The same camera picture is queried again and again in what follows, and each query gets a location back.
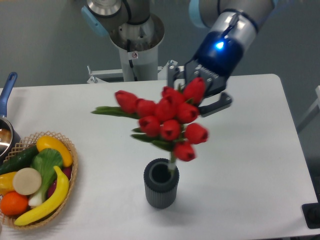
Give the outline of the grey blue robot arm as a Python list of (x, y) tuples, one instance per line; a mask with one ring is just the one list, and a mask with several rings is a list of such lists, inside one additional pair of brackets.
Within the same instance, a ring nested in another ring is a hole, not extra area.
[[(225, 92), (227, 80), (276, 7), (275, 0), (192, 0), (189, 17), (209, 32), (183, 68), (169, 61), (164, 67), (167, 84), (178, 78), (186, 85), (196, 77), (205, 81), (204, 97), (218, 101), (199, 106), (203, 117), (232, 103)], [(109, 36), (119, 51), (126, 82), (158, 79), (158, 47), (165, 35), (164, 24), (150, 11), (147, 0), (89, 0), (81, 9), (88, 26), (98, 36)]]

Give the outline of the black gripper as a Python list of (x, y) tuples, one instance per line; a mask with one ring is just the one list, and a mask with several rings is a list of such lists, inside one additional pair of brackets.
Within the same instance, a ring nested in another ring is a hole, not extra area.
[[(167, 85), (175, 87), (176, 80), (189, 84), (195, 77), (205, 81), (205, 97), (224, 91), (227, 80), (244, 54), (243, 46), (233, 37), (223, 36), (221, 32), (211, 31), (204, 38), (191, 60), (184, 66), (170, 63), (167, 67)], [(200, 115), (205, 118), (218, 113), (232, 104), (232, 97), (222, 92), (218, 101), (199, 106)]]

